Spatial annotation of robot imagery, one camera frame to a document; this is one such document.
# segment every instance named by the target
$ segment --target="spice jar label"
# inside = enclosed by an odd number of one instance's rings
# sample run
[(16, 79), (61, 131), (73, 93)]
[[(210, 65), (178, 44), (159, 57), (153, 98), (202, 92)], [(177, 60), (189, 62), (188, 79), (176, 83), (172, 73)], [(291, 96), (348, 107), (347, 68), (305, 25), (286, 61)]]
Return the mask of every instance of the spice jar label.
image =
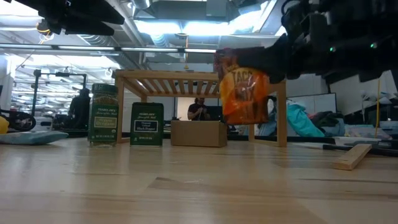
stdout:
[(118, 135), (118, 112), (118, 106), (93, 104), (88, 139), (93, 142), (115, 142)]

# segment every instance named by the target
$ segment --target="cardboard box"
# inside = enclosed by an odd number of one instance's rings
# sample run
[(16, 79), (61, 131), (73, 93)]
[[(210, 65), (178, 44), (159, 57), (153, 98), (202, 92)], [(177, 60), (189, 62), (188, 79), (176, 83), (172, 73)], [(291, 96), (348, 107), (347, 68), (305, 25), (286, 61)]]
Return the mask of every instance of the cardboard box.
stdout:
[(219, 121), (172, 121), (173, 146), (226, 146), (227, 126)]

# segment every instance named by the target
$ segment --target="black equipment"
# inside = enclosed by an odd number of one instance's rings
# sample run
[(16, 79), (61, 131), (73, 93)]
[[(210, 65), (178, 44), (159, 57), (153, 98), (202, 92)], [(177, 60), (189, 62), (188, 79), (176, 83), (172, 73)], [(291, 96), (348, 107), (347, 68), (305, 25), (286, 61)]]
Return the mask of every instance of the black equipment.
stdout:
[(105, 0), (16, 0), (38, 10), (51, 32), (60, 34), (113, 35), (104, 22), (124, 23), (124, 18)]
[(24, 112), (2, 110), (0, 108), (0, 116), (9, 122), (9, 127), (15, 129), (16, 131), (30, 131), (36, 126), (35, 118)]
[(272, 83), (303, 73), (359, 74), (361, 82), (398, 68), (398, 0), (286, 0), (286, 33), (268, 48), (237, 59), (269, 74)]

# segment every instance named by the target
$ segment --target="teal bag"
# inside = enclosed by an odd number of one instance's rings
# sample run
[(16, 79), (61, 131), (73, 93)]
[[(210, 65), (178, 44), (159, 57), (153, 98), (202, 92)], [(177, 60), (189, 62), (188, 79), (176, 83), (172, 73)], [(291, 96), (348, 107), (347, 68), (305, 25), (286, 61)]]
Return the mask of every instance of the teal bag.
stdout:
[(287, 121), (293, 130), (301, 137), (325, 137), (312, 123), (310, 118), (304, 112), (303, 106), (292, 104), (287, 107)]
[(28, 131), (0, 134), (0, 144), (43, 145), (65, 139), (69, 136), (60, 131)]

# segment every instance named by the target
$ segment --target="pillar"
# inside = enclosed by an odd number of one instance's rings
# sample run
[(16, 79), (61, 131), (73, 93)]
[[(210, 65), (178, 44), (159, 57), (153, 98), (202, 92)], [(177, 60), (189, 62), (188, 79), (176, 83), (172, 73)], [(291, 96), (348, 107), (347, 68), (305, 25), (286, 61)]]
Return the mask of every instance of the pillar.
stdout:
[(11, 93), (15, 79), (15, 68), (12, 66), (11, 57), (0, 55), (0, 107), (3, 110), (10, 110)]

